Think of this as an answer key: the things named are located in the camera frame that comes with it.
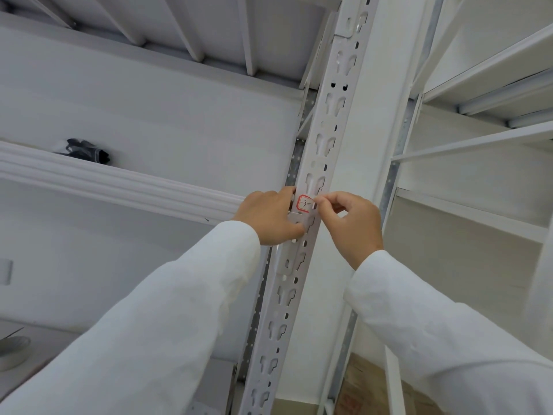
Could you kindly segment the person's right hand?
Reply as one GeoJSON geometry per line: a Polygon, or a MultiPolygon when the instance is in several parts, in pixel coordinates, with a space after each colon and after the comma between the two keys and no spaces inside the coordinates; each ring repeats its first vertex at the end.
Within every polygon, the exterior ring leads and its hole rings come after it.
{"type": "Polygon", "coordinates": [[[319,206],[333,206],[340,216],[340,228],[329,234],[340,255],[354,271],[372,253],[384,249],[381,215],[369,200],[336,191],[318,195],[314,202],[318,211],[319,206]]]}

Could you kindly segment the person's left hand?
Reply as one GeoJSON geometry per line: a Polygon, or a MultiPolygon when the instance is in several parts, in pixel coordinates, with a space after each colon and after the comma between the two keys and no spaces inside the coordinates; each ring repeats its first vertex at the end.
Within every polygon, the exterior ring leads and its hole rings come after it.
{"type": "Polygon", "coordinates": [[[255,191],[240,204],[232,220],[249,225],[262,246],[283,244],[279,243],[279,228],[284,221],[289,221],[287,216],[294,193],[294,186],[286,186],[279,192],[255,191]]]}

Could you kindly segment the person's right forearm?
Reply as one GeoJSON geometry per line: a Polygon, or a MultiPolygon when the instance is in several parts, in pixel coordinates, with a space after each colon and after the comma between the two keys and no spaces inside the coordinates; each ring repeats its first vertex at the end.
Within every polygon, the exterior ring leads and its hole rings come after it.
{"type": "Polygon", "coordinates": [[[380,250],[344,294],[451,415],[553,415],[553,362],[380,250]]]}

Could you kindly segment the person's left forearm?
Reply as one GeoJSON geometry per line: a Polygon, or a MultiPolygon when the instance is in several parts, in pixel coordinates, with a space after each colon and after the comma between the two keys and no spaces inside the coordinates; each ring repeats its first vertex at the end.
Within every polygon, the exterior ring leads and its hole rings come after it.
{"type": "Polygon", "coordinates": [[[217,225],[6,397],[0,415],[183,415],[258,267],[260,233],[217,225]]]}

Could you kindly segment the grey perforated shelf upright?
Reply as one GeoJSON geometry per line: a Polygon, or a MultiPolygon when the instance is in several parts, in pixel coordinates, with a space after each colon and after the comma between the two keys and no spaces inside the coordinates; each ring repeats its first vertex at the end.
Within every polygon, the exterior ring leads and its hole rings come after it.
{"type": "Polygon", "coordinates": [[[444,0],[385,0],[378,7],[338,159],[333,190],[360,195],[378,208],[385,226],[400,163],[420,108],[411,90],[432,49],[444,0]]]}

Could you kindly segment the white perforated shelf upright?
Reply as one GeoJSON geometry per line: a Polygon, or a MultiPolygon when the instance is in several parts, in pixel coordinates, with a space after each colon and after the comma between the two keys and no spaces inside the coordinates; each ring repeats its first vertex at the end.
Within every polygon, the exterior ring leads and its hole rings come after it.
{"type": "Polygon", "coordinates": [[[295,187],[288,218],[301,222],[305,234],[273,246],[267,256],[251,324],[254,339],[248,340],[239,371],[245,386],[233,404],[237,415],[271,414],[320,227],[316,207],[297,212],[295,198],[314,199],[330,188],[379,1],[342,0],[327,47],[320,44],[316,51],[315,56],[326,54],[326,68],[312,105],[306,103],[312,70],[306,78],[303,121],[285,181],[295,187]]]}

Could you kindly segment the brown cardboard box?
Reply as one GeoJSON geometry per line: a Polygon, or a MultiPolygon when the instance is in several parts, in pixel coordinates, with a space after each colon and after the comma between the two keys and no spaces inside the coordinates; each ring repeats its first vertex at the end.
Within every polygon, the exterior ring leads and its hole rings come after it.
{"type": "MultiPolygon", "coordinates": [[[[444,415],[428,396],[402,381],[406,415],[444,415]]],[[[391,415],[383,369],[351,354],[334,415],[391,415]]]]}

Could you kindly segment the white metal shelving unit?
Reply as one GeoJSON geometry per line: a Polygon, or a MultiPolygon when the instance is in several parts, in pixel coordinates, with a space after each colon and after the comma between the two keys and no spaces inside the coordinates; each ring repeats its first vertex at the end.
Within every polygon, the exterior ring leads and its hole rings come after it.
{"type": "Polygon", "coordinates": [[[390,253],[553,362],[553,0],[444,0],[390,253]]]}

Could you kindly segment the white shelf crossbeam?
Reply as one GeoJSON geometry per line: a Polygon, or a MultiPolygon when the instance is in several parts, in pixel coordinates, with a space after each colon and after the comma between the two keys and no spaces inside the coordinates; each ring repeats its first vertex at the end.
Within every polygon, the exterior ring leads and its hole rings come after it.
{"type": "Polygon", "coordinates": [[[0,141],[0,179],[217,225],[243,197],[0,141]]]}

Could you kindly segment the black packaged item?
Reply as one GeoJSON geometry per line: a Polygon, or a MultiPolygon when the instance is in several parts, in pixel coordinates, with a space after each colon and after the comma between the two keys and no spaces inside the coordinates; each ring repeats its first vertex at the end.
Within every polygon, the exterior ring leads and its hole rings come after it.
{"type": "Polygon", "coordinates": [[[68,138],[62,140],[56,144],[52,152],[102,165],[111,163],[111,157],[107,151],[85,139],[68,138]]]}

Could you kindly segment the white ribbed shelf deck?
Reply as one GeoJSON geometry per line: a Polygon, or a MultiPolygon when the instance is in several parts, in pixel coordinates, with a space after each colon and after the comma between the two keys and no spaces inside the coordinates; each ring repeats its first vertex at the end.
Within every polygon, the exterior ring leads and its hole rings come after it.
{"type": "Polygon", "coordinates": [[[344,0],[0,0],[4,17],[317,89],[344,0]]]}

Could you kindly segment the white tape roll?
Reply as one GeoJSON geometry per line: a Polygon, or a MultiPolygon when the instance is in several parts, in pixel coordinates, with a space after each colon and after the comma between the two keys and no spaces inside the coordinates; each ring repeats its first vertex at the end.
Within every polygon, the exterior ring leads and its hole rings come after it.
{"type": "Polygon", "coordinates": [[[11,370],[29,359],[31,339],[27,336],[9,336],[0,339],[0,372],[11,370]]]}

